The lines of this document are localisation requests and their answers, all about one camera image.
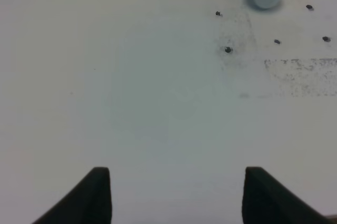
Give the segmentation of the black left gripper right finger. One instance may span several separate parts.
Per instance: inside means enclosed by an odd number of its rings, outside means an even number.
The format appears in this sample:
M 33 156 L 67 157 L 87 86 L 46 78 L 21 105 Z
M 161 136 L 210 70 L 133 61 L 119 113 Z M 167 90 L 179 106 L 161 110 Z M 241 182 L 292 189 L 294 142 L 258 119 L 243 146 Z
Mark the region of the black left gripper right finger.
M 247 167 L 242 199 L 245 224 L 332 223 L 261 167 Z

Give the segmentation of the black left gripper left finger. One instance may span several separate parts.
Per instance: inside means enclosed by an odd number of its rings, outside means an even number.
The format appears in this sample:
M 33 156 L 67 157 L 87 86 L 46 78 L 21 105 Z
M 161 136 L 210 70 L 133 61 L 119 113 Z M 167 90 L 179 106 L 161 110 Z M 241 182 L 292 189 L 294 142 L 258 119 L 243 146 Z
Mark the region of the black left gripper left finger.
M 95 167 L 35 223 L 110 224 L 112 218 L 110 171 L 107 167 Z

